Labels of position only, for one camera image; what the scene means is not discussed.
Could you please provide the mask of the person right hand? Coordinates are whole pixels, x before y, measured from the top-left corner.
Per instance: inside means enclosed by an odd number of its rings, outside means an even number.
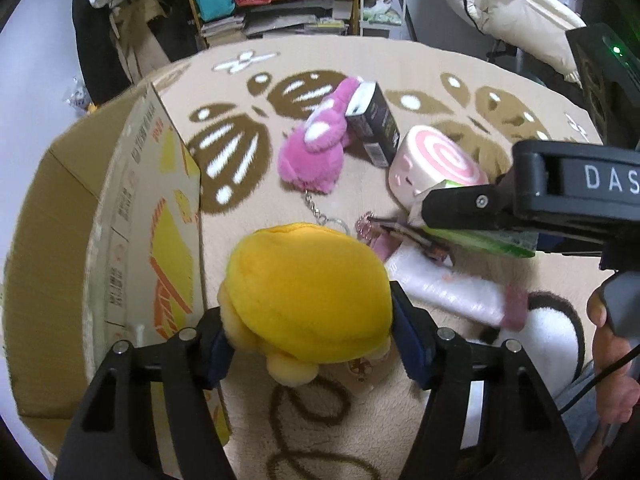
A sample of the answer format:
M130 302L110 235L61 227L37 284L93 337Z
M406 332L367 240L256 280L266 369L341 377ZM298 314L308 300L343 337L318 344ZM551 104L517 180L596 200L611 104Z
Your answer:
M594 368L601 373L626 356L631 346L626 339L615 336L608 326L608 314L597 292L589 297L587 314L596 326L592 357ZM596 385L597 411L605 424L628 422L639 402L639 384L628 376L629 367L630 364L626 364Z

